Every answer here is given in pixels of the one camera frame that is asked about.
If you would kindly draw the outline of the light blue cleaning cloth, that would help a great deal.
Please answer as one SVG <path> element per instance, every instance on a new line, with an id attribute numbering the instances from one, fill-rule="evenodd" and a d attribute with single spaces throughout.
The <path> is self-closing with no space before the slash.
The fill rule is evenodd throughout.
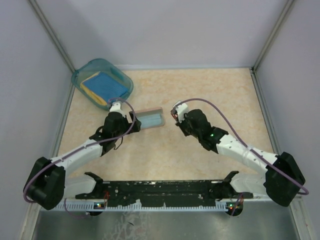
<path id="1" fill-rule="evenodd" d="M 141 129 L 157 127 L 163 123 L 162 117 L 158 113 L 141 116 L 139 120 L 141 121 Z"/>

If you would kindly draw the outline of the pink glasses case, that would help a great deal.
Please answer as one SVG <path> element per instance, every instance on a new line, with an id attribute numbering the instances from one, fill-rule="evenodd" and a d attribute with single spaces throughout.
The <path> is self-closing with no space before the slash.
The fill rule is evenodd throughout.
<path id="1" fill-rule="evenodd" d="M 135 112 L 135 116 L 141 122 L 141 130 L 158 128 L 165 125 L 162 107 L 138 110 Z"/>

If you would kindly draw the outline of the red sunglasses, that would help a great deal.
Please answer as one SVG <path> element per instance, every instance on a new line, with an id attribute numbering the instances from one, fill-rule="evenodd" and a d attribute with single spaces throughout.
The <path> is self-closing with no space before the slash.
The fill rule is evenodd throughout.
<path id="1" fill-rule="evenodd" d="M 176 112 L 175 111 L 171 111 L 170 114 L 173 117 L 173 119 L 176 121 L 177 120 Z"/>

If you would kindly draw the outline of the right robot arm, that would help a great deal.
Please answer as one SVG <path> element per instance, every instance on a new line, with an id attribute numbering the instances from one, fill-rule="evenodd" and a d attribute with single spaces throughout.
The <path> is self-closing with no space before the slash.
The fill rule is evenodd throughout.
<path id="1" fill-rule="evenodd" d="M 299 193 L 306 180 L 294 157 L 283 152 L 269 153 L 245 146 L 226 130 L 212 126 L 200 109 L 177 106 L 171 111 L 176 126 L 183 134 L 193 136 L 207 151 L 232 158 L 256 173 L 236 173 L 224 185 L 229 198 L 251 193 L 268 196 L 276 204 L 287 207 Z"/>

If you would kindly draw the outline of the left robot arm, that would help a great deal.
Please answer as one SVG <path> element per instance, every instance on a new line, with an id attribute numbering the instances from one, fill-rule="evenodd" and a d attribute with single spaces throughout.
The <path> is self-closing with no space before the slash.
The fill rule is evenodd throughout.
<path id="1" fill-rule="evenodd" d="M 100 177 L 91 172 L 80 177 L 70 177 L 70 174 L 114 149 L 118 139 L 139 132 L 141 122 L 134 112 L 129 115 L 132 122 L 119 112 L 110 112 L 104 124 L 79 147 L 52 159 L 37 159 L 23 188 L 24 200 L 51 210 L 63 199 L 79 195 L 101 197 L 104 186 Z"/>

